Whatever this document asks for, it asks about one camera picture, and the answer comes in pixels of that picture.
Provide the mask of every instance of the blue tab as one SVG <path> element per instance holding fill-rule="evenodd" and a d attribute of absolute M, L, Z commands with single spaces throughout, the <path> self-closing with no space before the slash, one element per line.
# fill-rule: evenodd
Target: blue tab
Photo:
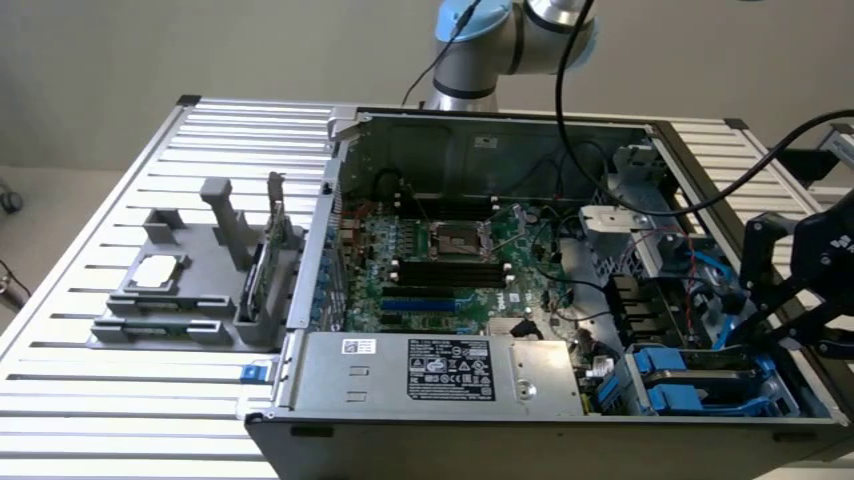
<path fill-rule="evenodd" d="M 599 404 L 606 402 L 609 395 L 611 395 L 617 389 L 618 384 L 617 375 L 611 375 L 611 378 L 605 382 L 605 385 L 599 387 L 599 392 L 597 393 L 597 400 L 599 400 Z"/>
<path fill-rule="evenodd" d="M 450 42 L 457 28 L 457 22 L 473 0 L 445 0 L 439 7 L 439 20 L 437 22 L 437 40 Z M 482 0 L 469 20 L 469 25 L 457 37 L 457 42 L 465 42 L 498 28 L 510 16 L 511 0 Z"/>
<path fill-rule="evenodd" d="M 245 385 L 263 385 L 267 383 L 267 367 L 245 365 L 241 372 L 241 383 Z"/>
<path fill-rule="evenodd" d="M 762 368 L 762 373 L 765 374 L 764 378 L 774 375 L 774 372 L 777 371 L 777 364 L 774 363 L 774 360 L 772 360 L 770 355 L 765 353 L 757 355 L 757 363 L 760 364 L 760 368 Z"/>
<path fill-rule="evenodd" d="M 676 348 L 645 348 L 636 353 L 636 363 L 641 373 L 686 369 L 682 354 Z"/>
<path fill-rule="evenodd" d="M 770 404 L 772 400 L 769 400 L 768 397 L 757 397 L 745 402 L 744 405 L 709 407 L 706 409 L 706 415 L 721 417 L 758 417 L 765 414 Z"/>
<path fill-rule="evenodd" d="M 712 346 L 713 350 L 721 350 L 726 347 L 726 339 L 730 336 L 730 332 L 736 326 L 736 319 L 738 317 L 736 315 L 728 315 L 726 320 L 724 321 L 724 326 L 721 327 L 721 334 L 718 335 L 718 340 L 716 340 L 716 344 Z"/>
<path fill-rule="evenodd" d="M 685 360 L 676 348 L 645 348 L 641 350 L 650 355 L 656 370 L 685 370 Z"/>
<path fill-rule="evenodd" d="M 724 265 L 724 263 L 721 263 L 718 260 L 712 258 L 704 252 L 694 252 L 694 257 L 701 262 L 704 262 L 706 265 L 710 265 L 710 266 L 716 267 L 721 271 L 721 273 L 724 274 L 724 278 L 726 278 L 728 282 L 733 280 L 733 269 L 730 267 L 728 267 L 726 265 Z"/>
<path fill-rule="evenodd" d="M 704 411 L 704 404 L 697 390 L 690 385 L 658 385 L 646 391 L 653 410 L 657 412 L 697 413 Z"/>

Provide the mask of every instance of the white wall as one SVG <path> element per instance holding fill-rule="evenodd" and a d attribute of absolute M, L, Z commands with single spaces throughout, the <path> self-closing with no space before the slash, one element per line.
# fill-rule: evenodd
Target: white wall
<path fill-rule="evenodd" d="M 124 172 L 0 167 L 0 177 L 24 197 L 24 209 L 0 211 L 0 258 L 32 291 Z M 15 318 L 0 306 L 0 334 Z"/>
<path fill-rule="evenodd" d="M 182 93 L 397 103 L 438 3 L 0 0 L 0 164 L 124 168 Z M 853 103 L 850 0 L 601 0 L 599 18 L 577 111 L 740 116 L 772 140 Z M 502 105 L 551 91 L 510 78 Z"/>

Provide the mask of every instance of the metal frame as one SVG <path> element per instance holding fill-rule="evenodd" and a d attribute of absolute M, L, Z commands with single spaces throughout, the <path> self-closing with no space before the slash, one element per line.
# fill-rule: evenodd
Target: metal frame
<path fill-rule="evenodd" d="M 270 355 L 82 347 L 106 292 L 144 241 L 148 208 L 174 205 L 187 221 L 213 223 L 207 206 L 191 198 L 204 176 L 233 178 L 235 208 L 261 225 L 265 178 L 279 170 L 287 211 L 297 225 L 310 226 L 333 156 L 330 113 L 322 105 L 207 98 L 172 110 L 0 337 L 0 476 L 275 478 L 235 418 L 247 402 L 270 397 L 270 386 L 238 382 L 241 367 Z M 757 147 L 724 121 L 661 120 L 672 122 L 718 188 L 756 162 Z M 794 218 L 808 214 L 768 172 L 729 203 L 742 222 L 768 208 Z M 786 245 L 776 255 L 784 274 Z"/>

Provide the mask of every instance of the metal bracket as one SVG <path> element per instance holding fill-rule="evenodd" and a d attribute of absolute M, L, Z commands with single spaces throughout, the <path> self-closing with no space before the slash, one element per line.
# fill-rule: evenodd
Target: metal bracket
<path fill-rule="evenodd" d="M 582 207 L 582 221 L 587 230 L 601 233 L 631 233 L 654 227 L 646 215 L 607 205 Z"/>
<path fill-rule="evenodd" d="M 297 376 L 299 375 L 299 359 L 303 355 L 303 343 L 306 340 L 306 330 L 295 330 L 289 333 L 286 343 L 282 347 L 282 365 L 279 366 L 278 378 L 278 404 L 277 407 L 294 409 L 297 401 Z"/>
<path fill-rule="evenodd" d="M 614 166 L 619 172 L 619 182 L 626 185 L 648 182 L 664 175 L 666 170 L 665 160 L 652 145 L 621 147 L 614 154 Z"/>
<path fill-rule="evenodd" d="M 331 142 L 341 142 L 359 134 L 359 118 L 357 107 L 335 107 L 326 124 L 327 135 Z"/>

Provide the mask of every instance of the warning label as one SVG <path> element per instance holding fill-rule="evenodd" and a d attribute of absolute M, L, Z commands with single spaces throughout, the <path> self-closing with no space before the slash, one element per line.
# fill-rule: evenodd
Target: warning label
<path fill-rule="evenodd" d="M 410 339 L 407 361 L 413 400 L 495 401 L 490 342 Z"/>

